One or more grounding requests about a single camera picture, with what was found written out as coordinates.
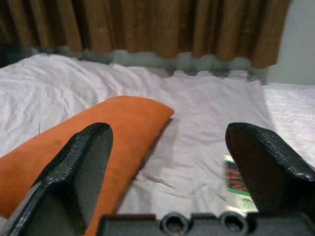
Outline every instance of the white fabric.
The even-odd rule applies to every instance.
[[[151,98],[175,114],[119,212],[151,212],[158,218],[171,211],[218,215],[224,205],[227,125],[272,128],[260,82],[247,82],[246,76],[242,71],[225,79],[210,72],[169,76],[161,69],[36,55],[0,69],[0,156],[109,97]]]
[[[315,167],[315,86],[269,84],[264,94],[275,131]]]

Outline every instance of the curtain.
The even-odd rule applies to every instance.
[[[290,0],[0,0],[2,43],[277,63]]]

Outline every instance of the suede cushion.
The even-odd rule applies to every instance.
[[[163,104],[140,97],[117,96],[101,102],[35,136],[0,158],[0,215],[8,218],[43,168],[70,137],[95,122],[114,133],[105,181],[86,235],[95,236],[103,214],[115,213],[146,152],[172,116]]]

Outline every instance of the orange pillow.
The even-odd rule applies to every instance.
[[[0,158],[0,215],[8,218],[43,168],[70,137],[95,122],[108,123],[114,133],[105,181],[86,235],[95,236],[99,219],[115,213],[146,152],[173,110],[140,97],[117,96],[101,102],[35,136]]]

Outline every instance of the white wall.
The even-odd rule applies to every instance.
[[[315,84],[315,0],[293,0],[283,32],[279,62],[266,81]]]

